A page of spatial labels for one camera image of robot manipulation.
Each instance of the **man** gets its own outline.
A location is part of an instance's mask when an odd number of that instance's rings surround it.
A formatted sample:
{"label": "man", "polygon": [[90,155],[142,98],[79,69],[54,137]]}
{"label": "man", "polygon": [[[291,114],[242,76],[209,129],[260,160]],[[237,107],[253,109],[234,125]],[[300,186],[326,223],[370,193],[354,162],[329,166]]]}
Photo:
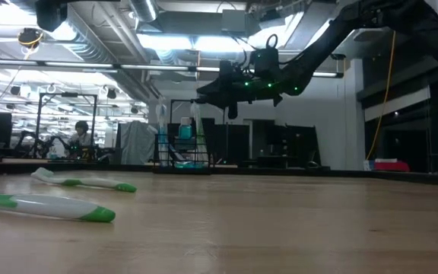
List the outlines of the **man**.
{"label": "man", "polygon": [[75,123],[75,133],[71,138],[71,142],[78,143],[81,146],[89,146],[90,145],[90,133],[87,133],[89,130],[89,125],[86,121],[78,121]]}

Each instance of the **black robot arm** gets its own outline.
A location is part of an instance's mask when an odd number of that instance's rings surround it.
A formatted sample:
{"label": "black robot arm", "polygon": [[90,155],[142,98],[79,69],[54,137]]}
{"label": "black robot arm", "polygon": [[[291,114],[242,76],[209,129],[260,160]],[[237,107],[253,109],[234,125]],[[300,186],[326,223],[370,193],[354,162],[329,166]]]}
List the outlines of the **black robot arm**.
{"label": "black robot arm", "polygon": [[253,78],[221,62],[219,78],[197,90],[197,102],[229,107],[231,119],[237,116],[237,102],[273,99],[276,106],[283,93],[301,94],[324,60],[352,30],[363,27],[390,27],[412,36],[438,61],[438,15],[424,0],[360,0],[346,5],[325,33],[283,68],[278,51],[268,46],[251,53]]}

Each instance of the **bottle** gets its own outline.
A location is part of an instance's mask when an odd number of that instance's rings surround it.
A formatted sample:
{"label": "bottle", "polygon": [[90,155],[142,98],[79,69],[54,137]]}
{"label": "bottle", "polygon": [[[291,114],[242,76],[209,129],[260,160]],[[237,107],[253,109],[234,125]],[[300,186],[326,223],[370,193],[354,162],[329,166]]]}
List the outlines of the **bottle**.
{"label": "bottle", "polygon": [[190,139],[192,137],[192,126],[190,126],[190,118],[182,117],[179,127],[179,139]]}

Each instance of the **toothbrush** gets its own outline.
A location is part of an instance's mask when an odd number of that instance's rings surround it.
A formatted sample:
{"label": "toothbrush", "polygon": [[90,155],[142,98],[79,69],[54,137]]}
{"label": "toothbrush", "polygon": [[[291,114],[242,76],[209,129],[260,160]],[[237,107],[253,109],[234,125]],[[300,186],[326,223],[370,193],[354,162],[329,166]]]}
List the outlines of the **toothbrush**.
{"label": "toothbrush", "polygon": [[133,193],[136,191],[136,186],[129,183],[123,183],[116,180],[100,179],[100,178],[81,178],[81,179],[66,179],[66,178],[54,178],[53,172],[40,167],[31,174],[32,178],[41,180],[46,183],[55,183],[62,186],[99,186],[106,187],[120,191],[126,191]]}
{"label": "toothbrush", "polygon": [[0,194],[0,209],[11,212],[98,222],[111,222],[116,216],[114,211],[92,202],[33,194]]}

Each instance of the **wooden table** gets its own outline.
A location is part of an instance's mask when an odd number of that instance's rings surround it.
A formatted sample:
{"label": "wooden table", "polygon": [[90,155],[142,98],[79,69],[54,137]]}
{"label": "wooden table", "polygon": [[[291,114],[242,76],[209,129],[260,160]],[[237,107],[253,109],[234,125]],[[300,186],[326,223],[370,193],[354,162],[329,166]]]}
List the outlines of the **wooden table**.
{"label": "wooden table", "polygon": [[438,186],[310,177],[109,177],[138,192],[0,177],[0,193],[96,202],[112,224],[0,212],[0,273],[438,273]]}

